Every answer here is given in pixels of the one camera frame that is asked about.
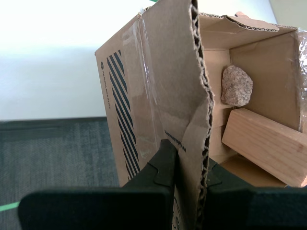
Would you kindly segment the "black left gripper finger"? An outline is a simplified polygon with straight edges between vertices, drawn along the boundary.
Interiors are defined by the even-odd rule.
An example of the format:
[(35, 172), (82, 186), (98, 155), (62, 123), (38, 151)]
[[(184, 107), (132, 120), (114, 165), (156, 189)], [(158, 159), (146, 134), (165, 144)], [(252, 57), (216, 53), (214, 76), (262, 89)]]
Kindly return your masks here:
[(176, 147), (157, 153), (122, 187), (48, 189), (18, 205), (24, 230), (170, 230), (173, 227)]
[(205, 230), (305, 230), (307, 190), (255, 187), (209, 160)]

